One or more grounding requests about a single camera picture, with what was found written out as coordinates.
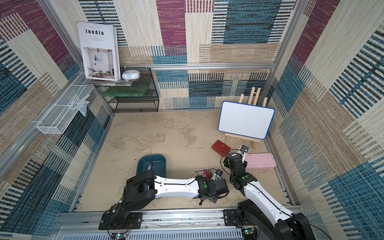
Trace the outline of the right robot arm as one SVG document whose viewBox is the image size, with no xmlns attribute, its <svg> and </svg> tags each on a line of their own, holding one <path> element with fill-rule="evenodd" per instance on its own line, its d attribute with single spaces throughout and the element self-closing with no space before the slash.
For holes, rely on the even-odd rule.
<svg viewBox="0 0 384 240">
<path fill-rule="evenodd" d="M 258 227 L 271 240 L 314 240 L 307 217 L 293 213 L 265 191 L 247 172 L 244 158 L 240 153 L 229 153 L 223 160 L 224 167 L 230 170 L 231 184 L 247 198 L 237 207 L 240 221 Z"/>
</svg>

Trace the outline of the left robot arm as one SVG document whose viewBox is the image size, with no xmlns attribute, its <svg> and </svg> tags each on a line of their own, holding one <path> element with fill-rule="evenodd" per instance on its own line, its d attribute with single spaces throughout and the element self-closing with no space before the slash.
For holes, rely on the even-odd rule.
<svg viewBox="0 0 384 240">
<path fill-rule="evenodd" d="M 216 203 L 229 194 L 226 180 L 212 180 L 198 175 L 191 179 L 170 179 L 156 176 L 153 170 L 147 170 L 126 181 L 121 199 L 102 215 L 99 230 L 132 230 L 141 227 L 143 209 L 159 198 L 183 197 L 199 199 L 199 205 L 205 200 Z"/>
</svg>

